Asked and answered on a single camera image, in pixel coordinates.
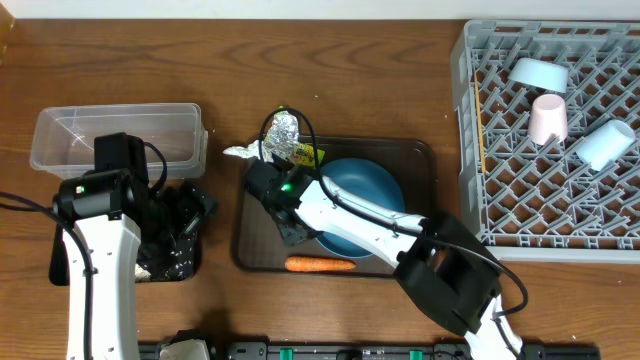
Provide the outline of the white rice pile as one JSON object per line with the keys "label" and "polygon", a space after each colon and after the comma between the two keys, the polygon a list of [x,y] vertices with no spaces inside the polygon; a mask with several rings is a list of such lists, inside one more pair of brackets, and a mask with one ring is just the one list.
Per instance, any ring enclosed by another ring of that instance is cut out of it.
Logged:
{"label": "white rice pile", "polygon": [[142,243],[135,264],[137,282],[177,282],[195,273],[195,247],[187,240],[176,245]]}

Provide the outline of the dark blue plate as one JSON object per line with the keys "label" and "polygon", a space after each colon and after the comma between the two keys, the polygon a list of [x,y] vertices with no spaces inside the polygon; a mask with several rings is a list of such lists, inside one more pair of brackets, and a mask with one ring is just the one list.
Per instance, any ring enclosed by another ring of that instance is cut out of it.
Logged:
{"label": "dark blue plate", "polygon": [[[321,173],[346,191],[379,206],[404,212],[402,190],[394,177],[380,165],[364,159],[343,158],[327,163]],[[359,259],[370,257],[365,249],[332,233],[325,232],[317,241],[329,252],[340,257]]]}

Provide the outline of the wooden chopstick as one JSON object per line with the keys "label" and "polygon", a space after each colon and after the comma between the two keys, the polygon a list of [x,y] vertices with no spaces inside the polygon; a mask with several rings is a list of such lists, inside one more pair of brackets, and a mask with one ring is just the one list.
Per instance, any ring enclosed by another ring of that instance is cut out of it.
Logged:
{"label": "wooden chopstick", "polygon": [[475,100],[475,111],[476,111],[476,120],[477,120],[477,130],[478,130],[478,144],[479,144],[479,154],[481,161],[481,172],[484,175],[486,173],[486,159],[485,159],[485,147],[484,147],[484,134],[483,134],[483,125],[482,125],[482,111],[480,104],[480,93],[479,93],[479,81],[478,81],[478,72],[474,70],[473,72],[473,80],[474,80],[474,100]]}

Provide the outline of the white pink cup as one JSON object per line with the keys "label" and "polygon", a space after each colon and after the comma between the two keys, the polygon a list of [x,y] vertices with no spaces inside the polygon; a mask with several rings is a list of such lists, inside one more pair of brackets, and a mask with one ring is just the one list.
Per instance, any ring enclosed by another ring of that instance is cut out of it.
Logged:
{"label": "white pink cup", "polygon": [[528,135],[537,145],[551,139],[562,142],[568,135],[566,103],[556,94],[537,97],[531,107]]}

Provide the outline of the light blue small bowl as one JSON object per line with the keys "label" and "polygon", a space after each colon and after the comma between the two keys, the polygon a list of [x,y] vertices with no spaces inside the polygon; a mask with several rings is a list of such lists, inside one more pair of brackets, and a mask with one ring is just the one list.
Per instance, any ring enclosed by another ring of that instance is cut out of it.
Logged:
{"label": "light blue small bowl", "polygon": [[511,70],[508,79],[558,93],[567,90],[567,68],[533,58],[521,58]]}

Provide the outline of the light blue cup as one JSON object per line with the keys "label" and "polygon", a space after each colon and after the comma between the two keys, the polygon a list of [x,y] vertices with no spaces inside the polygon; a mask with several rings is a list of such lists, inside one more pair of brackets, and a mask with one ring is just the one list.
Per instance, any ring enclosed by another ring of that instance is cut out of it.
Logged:
{"label": "light blue cup", "polygon": [[601,171],[614,162],[636,140],[632,128],[621,120],[610,120],[594,132],[576,150],[578,158],[595,171]]}

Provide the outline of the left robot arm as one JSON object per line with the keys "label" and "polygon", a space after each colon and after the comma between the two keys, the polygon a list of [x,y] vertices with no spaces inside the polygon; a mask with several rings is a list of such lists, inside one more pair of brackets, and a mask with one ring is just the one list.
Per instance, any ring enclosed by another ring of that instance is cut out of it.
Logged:
{"label": "left robot arm", "polygon": [[216,201],[189,182],[161,190],[145,172],[93,172],[61,183],[44,207],[4,192],[4,207],[38,212],[61,230],[69,279],[69,359],[138,359],[136,276],[192,274],[198,229]]}

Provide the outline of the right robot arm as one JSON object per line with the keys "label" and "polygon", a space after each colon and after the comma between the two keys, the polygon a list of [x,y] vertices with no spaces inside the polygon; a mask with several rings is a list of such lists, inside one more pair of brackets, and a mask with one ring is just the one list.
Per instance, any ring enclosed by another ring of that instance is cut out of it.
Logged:
{"label": "right robot arm", "polygon": [[472,358],[523,358],[507,317],[526,305],[503,308],[499,281],[519,279],[455,217],[396,212],[302,168],[267,181],[260,201],[298,239],[333,233],[383,260],[424,315],[467,341]]}

